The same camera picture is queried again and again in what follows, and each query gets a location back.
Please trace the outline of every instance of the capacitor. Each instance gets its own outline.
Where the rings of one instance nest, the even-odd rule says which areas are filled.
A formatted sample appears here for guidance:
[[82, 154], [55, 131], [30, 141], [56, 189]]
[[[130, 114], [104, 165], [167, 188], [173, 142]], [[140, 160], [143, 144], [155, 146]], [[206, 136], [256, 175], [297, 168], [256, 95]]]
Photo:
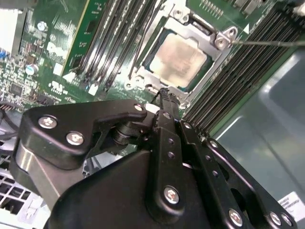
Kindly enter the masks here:
[[40, 21], [37, 24], [37, 28], [39, 31], [45, 32], [47, 30], [47, 23], [45, 23], [44, 21]]
[[39, 68], [35, 64], [29, 64], [25, 68], [25, 73], [28, 75], [34, 75], [38, 72]]

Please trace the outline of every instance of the screw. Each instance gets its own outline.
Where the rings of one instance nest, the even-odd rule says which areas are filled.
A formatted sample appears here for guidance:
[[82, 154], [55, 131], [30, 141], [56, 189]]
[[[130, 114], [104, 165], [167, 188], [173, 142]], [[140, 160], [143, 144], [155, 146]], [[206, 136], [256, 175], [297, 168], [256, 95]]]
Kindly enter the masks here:
[[277, 216], [277, 214], [275, 214], [274, 212], [270, 212], [270, 217], [271, 217], [272, 221], [273, 221], [276, 225], [278, 225], [278, 226], [281, 226], [281, 225], [282, 225], [281, 220], [280, 220], [280, 218]]
[[57, 122], [54, 118], [51, 117], [42, 117], [38, 120], [38, 124], [42, 127], [42, 128], [46, 128], [46, 129], [53, 129], [54, 127], [57, 126]]
[[215, 45], [219, 49], [224, 49], [226, 46], [226, 41], [222, 37], [219, 37], [216, 39]]
[[290, 227], [292, 226], [292, 222], [290, 221], [287, 215], [282, 214], [282, 218]]
[[167, 112], [163, 112], [163, 116], [167, 119], [171, 119], [171, 115]]
[[230, 209], [229, 210], [229, 216], [230, 219], [232, 220], [232, 222], [238, 226], [241, 227], [243, 225], [243, 219], [241, 218], [241, 216], [238, 214], [237, 211], [235, 211], [234, 209]]
[[188, 129], [191, 129], [191, 128], [192, 128], [191, 125], [188, 124], [188, 123], [184, 123], [184, 126], [185, 126], [186, 128], [188, 128]]
[[67, 134], [66, 139], [68, 143], [74, 146], [79, 146], [83, 144], [84, 138], [80, 133], [77, 132], [70, 132]]
[[171, 187], [166, 187], [164, 189], [164, 196], [168, 202], [171, 204], [177, 204], [179, 202], [179, 195], [177, 191], [175, 191]]
[[218, 148], [218, 145], [215, 141], [210, 141], [210, 144], [214, 147], [214, 148]]
[[138, 105], [138, 104], [134, 105], [134, 108], [135, 108], [137, 111], [142, 111], [142, 110], [143, 110], [143, 108], [142, 108], [140, 105]]

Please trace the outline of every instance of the metal socket frame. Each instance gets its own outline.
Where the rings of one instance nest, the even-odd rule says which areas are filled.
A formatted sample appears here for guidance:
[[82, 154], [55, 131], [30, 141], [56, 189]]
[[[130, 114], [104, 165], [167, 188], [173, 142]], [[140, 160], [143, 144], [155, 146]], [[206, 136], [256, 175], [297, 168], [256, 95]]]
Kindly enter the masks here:
[[185, 3], [183, 5], [181, 4], [175, 5], [173, 4], [172, 1], [166, 1], [162, 5], [161, 10], [156, 15], [149, 30], [146, 33], [140, 54], [146, 47], [149, 38], [155, 31], [161, 18], [165, 17], [167, 18], [165, 25], [160, 29], [159, 34], [153, 41], [152, 45], [150, 46], [143, 60], [145, 60], [147, 55], [152, 51], [152, 48], [159, 39], [159, 36], [162, 33], [162, 31], [172, 30], [173, 32], [179, 34], [185, 39], [188, 38], [196, 39], [198, 41], [198, 48], [212, 58], [213, 64], [209, 69], [209, 71], [201, 79], [201, 81], [190, 92], [184, 92], [175, 86], [172, 85], [166, 86], [162, 84], [160, 77], [146, 70], [141, 63], [139, 68], [133, 69], [131, 79], [128, 79], [125, 82], [126, 90], [131, 90], [136, 86], [141, 88], [142, 90], [145, 90], [146, 85], [152, 85], [150, 91], [152, 93], [157, 93], [161, 88], [168, 87], [169, 92], [174, 93], [179, 98], [181, 102], [180, 105], [181, 109], [185, 109], [190, 104], [190, 102], [197, 96], [197, 94], [201, 91], [202, 87], [213, 76], [213, 74], [216, 72], [216, 70], [219, 68], [219, 66], [222, 64], [222, 62], [226, 59], [226, 57], [230, 53], [231, 51], [230, 42], [235, 40], [238, 30], [235, 26], [232, 26], [226, 29], [225, 31], [217, 31], [217, 29], [215, 29], [204, 19], [200, 18], [198, 15], [195, 15], [196, 18], [200, 19], [201, 23], [204, 23], [206, 28], [209, 28], [209, 30], [214, 31], [211, 35], [206, 35], [192, 24], [188, 24], [188, 25], [183, 24], [189, 20], [190, 13], [191, 10], [185, 6]]

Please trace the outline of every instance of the white label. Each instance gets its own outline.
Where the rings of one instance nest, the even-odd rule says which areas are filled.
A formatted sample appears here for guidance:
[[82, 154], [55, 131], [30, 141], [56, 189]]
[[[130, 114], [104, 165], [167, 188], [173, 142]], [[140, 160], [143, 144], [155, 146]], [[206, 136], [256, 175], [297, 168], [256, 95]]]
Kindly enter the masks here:
[[59, 63], [56, 63], [55, 66], [54, 66], [54, 69], [53, 69], [53, 74], [60, 76], [62, 70], [63, 70], [63, 66]]
[[293, 216], [296, 222], [305, 218], [305, 205], [296, 192], [288, 194], [278, 202], [290, 215]]

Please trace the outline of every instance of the chip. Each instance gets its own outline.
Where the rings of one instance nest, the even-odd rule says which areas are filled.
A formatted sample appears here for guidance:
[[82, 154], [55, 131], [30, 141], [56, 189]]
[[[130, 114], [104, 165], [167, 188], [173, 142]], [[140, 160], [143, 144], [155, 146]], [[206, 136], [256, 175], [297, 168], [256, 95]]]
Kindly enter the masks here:
[[30, 64], [33, 64], [33, 63], [35, 63], [35, 57], [27, 56], [26, 64], [30, 65]]
[[206, 62], [207, 55], [197, 48], [197, 43], [170, 33], [159, 47], [150, 70], [165, 84], [185, 88]]
[[12, 83], [10, 86], [10, 93], [21, 96], [22, 94], [22, 87]]

